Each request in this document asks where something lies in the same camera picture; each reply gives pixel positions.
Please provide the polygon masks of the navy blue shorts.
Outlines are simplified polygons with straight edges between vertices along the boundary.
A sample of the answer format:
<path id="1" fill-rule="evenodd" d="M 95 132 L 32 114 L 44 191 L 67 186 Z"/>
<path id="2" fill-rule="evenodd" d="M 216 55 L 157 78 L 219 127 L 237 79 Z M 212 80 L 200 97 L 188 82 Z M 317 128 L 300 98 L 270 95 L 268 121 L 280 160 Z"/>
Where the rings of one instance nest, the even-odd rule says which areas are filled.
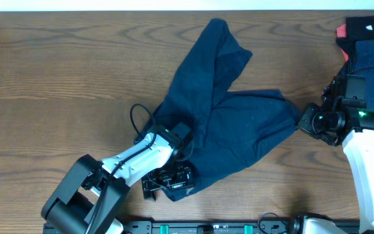
<path id="1" fill-rule="evenodd" d="M 182 122 L 192 130 L 194 145 L 185 152 L 195 187 L 165 191 L 171 201 L 254 165 L 295 132 L 301 114 L 279 90 L 229 90 L 251 57 L 215 18 L 178 67 L 153 116 L 168 129 Z"/>

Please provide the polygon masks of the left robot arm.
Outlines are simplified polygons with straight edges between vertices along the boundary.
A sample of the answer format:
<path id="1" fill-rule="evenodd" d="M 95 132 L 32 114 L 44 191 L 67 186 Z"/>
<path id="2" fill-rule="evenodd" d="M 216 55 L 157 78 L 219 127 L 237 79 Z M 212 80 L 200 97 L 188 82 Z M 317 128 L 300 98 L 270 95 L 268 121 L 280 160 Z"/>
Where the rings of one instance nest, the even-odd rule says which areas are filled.
<path id="1" fill-rule="evenodd" d="M 113 157 L 80 157 L 46 201 L 42 218 L 59 233 L 122 233 L 118 210 L 137 181 L 147 200 L 155 199 L 156 190 L 194 188 L 183 155 L 192 137 L 183 123 L 172 130 L 154 125 L 141 141 Z"/>

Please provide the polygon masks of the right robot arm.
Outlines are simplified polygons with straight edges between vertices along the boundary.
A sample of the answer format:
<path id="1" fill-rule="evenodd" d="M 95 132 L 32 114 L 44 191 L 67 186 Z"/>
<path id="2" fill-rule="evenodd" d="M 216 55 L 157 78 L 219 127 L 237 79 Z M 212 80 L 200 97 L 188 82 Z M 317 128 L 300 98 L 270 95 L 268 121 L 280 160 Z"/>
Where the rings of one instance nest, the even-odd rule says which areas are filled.
<path id="1" fill-rule="evenodd" d="M 297 126 L 330 146 L 341 146 L 351 167 L 360 211 L 359 233 L 374 233 L 374 111 L 367 109 L 366 80 L 336 76 L 322 105 L 310 103 Z"/>

